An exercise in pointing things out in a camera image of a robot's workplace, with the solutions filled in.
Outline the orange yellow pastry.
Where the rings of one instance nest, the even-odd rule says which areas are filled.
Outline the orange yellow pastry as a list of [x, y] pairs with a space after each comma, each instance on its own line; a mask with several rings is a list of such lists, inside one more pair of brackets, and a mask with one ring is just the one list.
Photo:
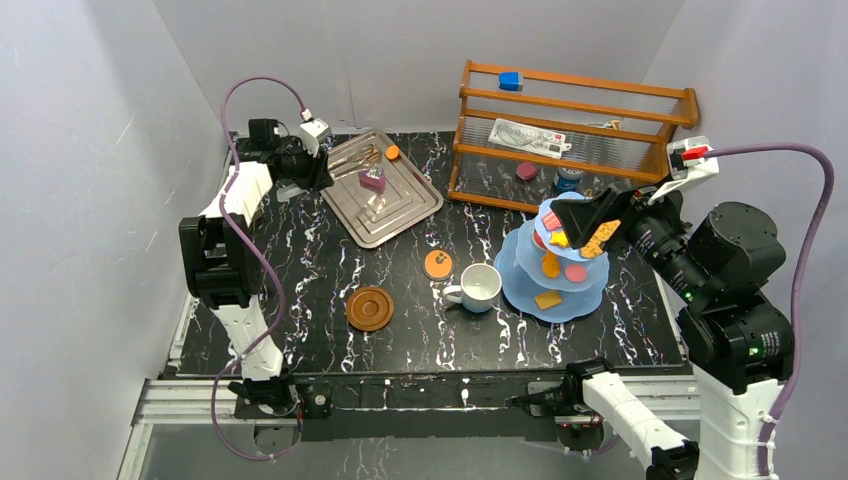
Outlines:
[[570, 242], [567, 235], [562, 229], [553, 230], [550, 232], [549, 243], [561, 248], [569, 248]]

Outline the pink layered cake slice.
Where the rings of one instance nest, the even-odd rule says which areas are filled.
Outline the pink layered cake slice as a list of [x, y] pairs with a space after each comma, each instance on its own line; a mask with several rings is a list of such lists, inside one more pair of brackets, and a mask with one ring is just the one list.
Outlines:
[[552, 210], [548, 210], [544, 215], [540, 216], [539, 220], [541, 221], [541, 229], [546, 232], [555, 232], [562, 229], [558, 216]]

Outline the brown chocolate chip cookie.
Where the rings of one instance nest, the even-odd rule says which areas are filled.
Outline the brown chocolate chip cookie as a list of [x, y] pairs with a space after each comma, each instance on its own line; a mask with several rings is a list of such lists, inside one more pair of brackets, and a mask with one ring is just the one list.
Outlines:
[[612, 220], [599, 225], [587, 244], [580, 248], [581, 257], [593, 259], [601, 256], [604, 253], [604, 244], [613, 236], [620, 224], [620, 220]]

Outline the red sprinkled donut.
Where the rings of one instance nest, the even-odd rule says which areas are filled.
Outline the red sprinkled donut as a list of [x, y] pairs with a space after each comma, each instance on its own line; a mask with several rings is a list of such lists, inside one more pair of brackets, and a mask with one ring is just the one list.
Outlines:
[[547, 247], [546, 247], [546, 245], [545, 245], [545, 243], [544, 243], [544, 241], [543, 241], [542, 237], [539, 235], [539, 233], [538, 233], [535, 229], [533, 229], [533, 230], [532, 230], [532, 238], [533, 238], [533, 243], [534, 243], [534, 245], [535, 245], [535, 246], [536, 246], [536, 247], [537, 247], [540, 251], [542, 251], [542, 252], [547, 252], [547, 251], [548, 251], [548, 249], [547, 249]]

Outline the steel food tongs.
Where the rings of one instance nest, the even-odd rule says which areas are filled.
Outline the steel food tongs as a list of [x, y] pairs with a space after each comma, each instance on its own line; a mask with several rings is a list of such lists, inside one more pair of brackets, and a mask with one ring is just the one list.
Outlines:
[[[373, 168], [382, 159], [383, 153], [376, 147], [360, 147], [335, 159], [329, 155], [329, 170], [335, 182], [347, 175]], [[305, 151], [295, 153], [291, 148], [286, 148], [284, 153], [272, 162], [272, 166], [272, 176], [282, 181], [276, 190], [276, 199], [280, 203], [304, 193], [316, 192], [312, 190], [313, 158]]]

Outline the magenta cake wedge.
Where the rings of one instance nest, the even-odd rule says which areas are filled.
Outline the magenta cake wedge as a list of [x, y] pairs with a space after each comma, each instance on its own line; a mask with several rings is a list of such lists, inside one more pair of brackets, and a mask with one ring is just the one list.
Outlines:
[[382, 168], [375, 167], [358, 173], [359, 184], [371, 192], [383, 194], [385, 191], [386, 177]]

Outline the pink round macaron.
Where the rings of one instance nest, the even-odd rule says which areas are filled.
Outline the pink round macaron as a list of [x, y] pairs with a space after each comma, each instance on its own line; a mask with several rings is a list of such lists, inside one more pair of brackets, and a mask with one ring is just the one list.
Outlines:
[[564, 268], [565, 278], [572, 283], [581, 284], [588, 278], [588, 271], [579, 263], [569, 264]]

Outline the orange oval pastry piece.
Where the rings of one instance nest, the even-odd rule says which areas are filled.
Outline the orange oval pastry piece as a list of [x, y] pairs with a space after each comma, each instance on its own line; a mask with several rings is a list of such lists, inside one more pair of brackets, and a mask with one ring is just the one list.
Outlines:
[[559, 257], [550, 251], [546, 252], [542, 259], [541, 269], [547, 278], [557, 278], [561, 274]]

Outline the small orange round cookie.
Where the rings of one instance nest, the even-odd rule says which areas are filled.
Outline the small orange round cookie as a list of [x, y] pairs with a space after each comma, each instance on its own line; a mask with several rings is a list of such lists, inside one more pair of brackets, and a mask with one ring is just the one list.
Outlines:
[[385, 150], [385, 157], [390, 161], [395, 161], [400, 156], [400, 150], [396, 145], [391, 145]]

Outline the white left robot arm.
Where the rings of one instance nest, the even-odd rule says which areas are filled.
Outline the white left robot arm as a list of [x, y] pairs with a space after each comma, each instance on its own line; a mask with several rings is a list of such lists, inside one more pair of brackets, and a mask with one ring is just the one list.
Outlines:
[[223, 324], [246, 380], [268, 381], [260, 403], [275, 416], [294, 411], [297, 387], [281, 378], [282, 353], [270, 339], [260, 307], [265, 273], [249, 235], [261, 203], [279, 179], [303, 191], [333, 185], [323, 140], [329, 125], [312, 118], [296, 135], [282, 136], [272, 119], [254, 119], [244, 160], [234, 159], [223, 187], [198, 215], [179, 223], [178, 233], [190, 294]]

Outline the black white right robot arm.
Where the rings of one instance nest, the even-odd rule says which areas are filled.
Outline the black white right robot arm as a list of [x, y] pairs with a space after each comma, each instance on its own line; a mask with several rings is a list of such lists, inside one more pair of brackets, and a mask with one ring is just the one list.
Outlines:
[[774, 221], [754, 206], [720, 203], [691, 228], [682, 203], [678, 191], [613, 186], [550, 208], [574, 246], [610, 226], [603, 245], [632, 248], [683, 301], [676, 323], [699, 390], [699, 438], [659, 419], [602, 357], [571, 363], [559, 385], [506, 405], [598, 414], [649, 479], [767, 479], [766, 428], [793, 373], [795, 334], [762, 287], [786, 253]]

